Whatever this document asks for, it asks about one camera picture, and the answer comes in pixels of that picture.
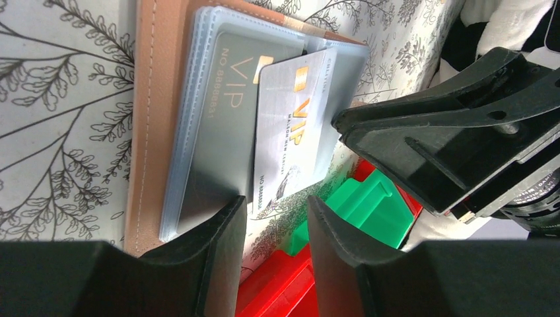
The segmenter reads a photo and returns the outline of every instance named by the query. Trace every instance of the leaf pattern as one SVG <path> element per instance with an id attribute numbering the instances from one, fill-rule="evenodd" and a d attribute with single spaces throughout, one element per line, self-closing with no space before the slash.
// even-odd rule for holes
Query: leaf pattern
<path id="1" fill-rule="evenodd" d="M 422 0 L 403 0 L 399 9 L 399 23 L 408 26 Z"/>
<path id="2" fill-rule="evenodd" d="M 424 0 L 426 6 L 422 13 L 422 18 L 424 19 L 423 26 L 428 26 L 434 24 L 437 19 L 436 11 L 439 6 L 442 5 L 442 0 Z"/>
<path id="3" fill-rule="evenodd" d="M 12 117 L 14 128 L 4 131 L 0 142 L 17 144 L 33 137 L 38 144 L 48 143 L 36 148 L 31 143 L 28 154 L 0 166 L 0 240 L 104 238 L 99 232 L 107 234 L 112 230 L 112 221 L 123 219 L 123 211 L 116 213 L 109 206 L 114 205 L 111 198 L 115 191 L 125 194 L 126 184 L 107 185 L 119 175 L 123 182 L 129 178 L 133 105 L 127 99 L 131 98 L 134 82 L 134 40 L 129 33 L 118 34 L 117 24 L 107 21 L 104 15 L 94 17 L 84 7 L 87 1 L 44 0 L 42 4 L 0 0 L 0 35 L 25 43 L 17 57 L 4 57 L 0 47 L 0 103 L 27 109 L 34 120 L 21 125 L 20 116 Z M 72 45 L 66 46 L 66 35 L 56 39 L 33 37 L 29 28 L 11 19 L 10 10 L 21 5 L 58 17 L 67 26 L 68 34 L 83 34 L 83 38 L 70 38 Z M 76 43 L 97 46 L 102 54 L 81 49 Z M 29 50 L 37 47 L 59 53 L 37 58 Z M 92 87 L 87 83 L 99 88 L 110 85 L 111 89 L 84 94 L 85 85 L 90 87 L 86 89 Z M 83 120 L 92 118 L 98 121 L 83 124 Z M 60 131 L 52 136 L 52 129 Z M 100 149 L 105 148 L 113 149 L 117 160 L 99 155 Z M 24 172 L 27 168 L 39 172 L 39 178 L 30 189 L 18 190 L 14 195 L 14 171 Z M 12 197 L 9 195 L 25 197 L 7 199 Z M 120 246 L 122 232 L 117 236 L 111 240 Z"/>
<path id="4" fill-rule="evenodd" d="M 284 0 L 284 2 L 276 8 L 276 12 L 283 15 L 293 15 L 301 9 L 301 0 Z"/>
<path id="5" fill-rule="evenodd" d="M 407 74 L 412 74 L 417 67 L 422 66 L 426 53 L 426 47 L 422 44 L 421 38 L 416 38 L 413 43 L 411 41 L 406 42 L 396 57 L 400 69 L 406 69 Z"/>
<path id="6" fill-rule="evenodd" d="M 358 33 L 364 21 L 367 26 L 379 24 L 387 30 L 395 15 L 395 5 L 391 0 L 330 0 L 304 19 L 304 22 L 338 33 L 340 24 L 337 23 L 337 17 L 331 15 L 332 9 L 341 12 L 346 20 L 352 21 L 352 35 Z"/>
<path id="7" fill-rule="evenodd" d="M 252 1 L 254 5 L 265 9 L 272 9 L 272 0 L 254 0 Z"/>

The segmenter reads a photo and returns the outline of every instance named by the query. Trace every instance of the green plastic block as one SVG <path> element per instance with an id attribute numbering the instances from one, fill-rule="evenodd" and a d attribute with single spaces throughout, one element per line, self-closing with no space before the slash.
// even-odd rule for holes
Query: green plastic block
<path id="1" fill-rule="evenodd" d="M 348 179 L 326 204 L 351 225 L 393 248 L 398 248 L 414 222 L 397 187 L 378 170 L 361 183 Z M 294 231 L 284 251 L 295 256 L 307 243 L 305 221 Z"/>

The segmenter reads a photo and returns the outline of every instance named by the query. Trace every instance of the wallet stitching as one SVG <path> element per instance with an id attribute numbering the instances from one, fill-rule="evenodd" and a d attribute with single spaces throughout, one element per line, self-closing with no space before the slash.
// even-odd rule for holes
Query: wallet stitching
<path id="1" fill-rule="evenodd" d="M 267 17 L 267 16 L 260 15 L 260 14 L 258 14 L 258 13 L 253 13 L 253 12 L 249 12 L 249 11 L 247 11 L 247 10 L 242 10 L 242 9 L 239 9 L 239 8 L 236 8 L 236 7 L 232 7 L 232 6 L 230 6 L 230 5 L 227 5 L 227 4 L 225 4 L 225 3 L 222 3 L 222 2 L 220 2 L 220 1 L 208 0 L 208 3 L 216 3 L 217 5 L 221 5 L 222 7 L 226 7 L 226 8 L 235 10 L 235 11 L 237 11 L 237 12 L 245 13 L 245 14 L 247 14 L 247 15 L 252 15 L 253 17 L 254 17 L 254 16 L 257 16 L 257 17 L 260 17 L 260 18 L 264 18 L 265 20 L 274 21 L 274 22 L 276 22 L 276 23 L 283 23 L 283 21 L 276 20 L 275 18 L 269 18 L 269 17 Z"/>
<path id="2" fill-rule="evenodd" d="M 156 21 L 156 9 L 157 1 L 154 0 L 154 7 L 152 9 L 152 30 L 151 30 L 151 43 L 150 43 L 150 73 L 148 75 L 148 102 L 147 102 L 147 114 L 146 114 L 146 144 L 144 150 L 144 167 L 142 171 L 142 186 L 140 187 L 140 199 L 138 203 L 138 217 L 136 221 L 136 239 L 135 247 L 136 252 L 138 252 L 138 236 L 140 235 L 140 214 L 142 212 L 142 197 L 144 196 L 144 183 L 146 180 L 146 163 L 148 161 L 148 135 L 150 131 L 150 104 L 151 104 L 151 94 L 152 94 L 152 73 L 153 73 L 153 61 L 154 61 L 154 30 Z"/>

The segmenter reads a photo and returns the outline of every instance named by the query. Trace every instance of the brown leather wallet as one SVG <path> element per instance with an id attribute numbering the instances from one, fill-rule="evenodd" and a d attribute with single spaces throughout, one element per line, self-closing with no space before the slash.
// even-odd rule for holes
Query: brown leather wallet
<path id="1" fill-rule="evenodd" d="M 158 239 L 194 12 L 223 6 L 309 35 L 358 43 L 241 0 L 142 0 L 137 10 L 133 147 L 124 250 L 134 256 Z"/>

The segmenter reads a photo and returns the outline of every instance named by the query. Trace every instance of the card holder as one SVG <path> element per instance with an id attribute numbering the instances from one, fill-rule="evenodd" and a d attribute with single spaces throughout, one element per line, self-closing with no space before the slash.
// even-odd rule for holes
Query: card holder
<path id="1" fill-rule="evenodd" d="M 224 7 L 196 15 L 206 32 L 192 40 L 202 43 L 190 56 L 179 107 L 159 234 L 165 242 L 212 217 L 232 195 L 251 197 L 258 71 L 304 49 L 304 34 Z"/>
<path id="2" fill-rule="evenodd" d="M 360 44 L 241 0 L 138 1 L 133 149 L 124 236 L 124 249 L 134 256 L 162 244 L 164 195 L 185 69 L 192 55 L 195 12 L 216 6 L 305 34 Z"/>

